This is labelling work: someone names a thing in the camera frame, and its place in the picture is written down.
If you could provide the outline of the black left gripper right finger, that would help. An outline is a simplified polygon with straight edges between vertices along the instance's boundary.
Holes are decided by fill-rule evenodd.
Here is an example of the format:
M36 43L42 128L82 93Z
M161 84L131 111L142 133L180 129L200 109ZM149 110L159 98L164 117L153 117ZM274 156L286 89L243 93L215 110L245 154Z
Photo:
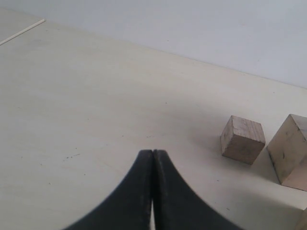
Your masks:
M152 199L157 230L239 230L185 182L165 150L153 151Z

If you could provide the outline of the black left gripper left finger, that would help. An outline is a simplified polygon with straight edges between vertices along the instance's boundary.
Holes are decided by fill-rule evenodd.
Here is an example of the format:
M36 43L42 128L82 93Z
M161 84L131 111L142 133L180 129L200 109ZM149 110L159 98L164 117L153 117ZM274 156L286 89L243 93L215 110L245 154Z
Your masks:
M153 151L141 150L116 189L67 230L149 230Z

